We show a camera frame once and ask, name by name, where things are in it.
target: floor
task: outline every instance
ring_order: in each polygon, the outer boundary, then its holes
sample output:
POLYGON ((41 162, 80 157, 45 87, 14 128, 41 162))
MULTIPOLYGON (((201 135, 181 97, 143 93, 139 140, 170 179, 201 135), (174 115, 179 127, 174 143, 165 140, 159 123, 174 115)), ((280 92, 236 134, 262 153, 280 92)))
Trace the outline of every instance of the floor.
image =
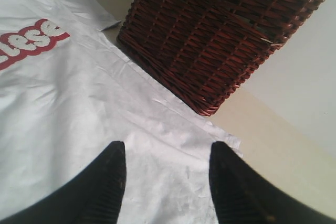
MULTIPOLYGON (((124 20, 131 0, 97 0, 124 20)), ((105 31, 116 41, 119 29, 105 31)), ((254 96, 240 88, 209 118, 241 138, 244 160, 271 183, 336 218, 336 162, 254 96)))

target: wicker basket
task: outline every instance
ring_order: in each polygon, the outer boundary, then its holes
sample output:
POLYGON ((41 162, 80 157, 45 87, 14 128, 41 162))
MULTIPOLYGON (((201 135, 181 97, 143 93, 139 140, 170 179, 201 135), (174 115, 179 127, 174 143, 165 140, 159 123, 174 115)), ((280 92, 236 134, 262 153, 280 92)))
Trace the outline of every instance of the wicker basket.
POLYGON ((121 48, 201 115, 279 49, 324 0, 134 0, 121 48))

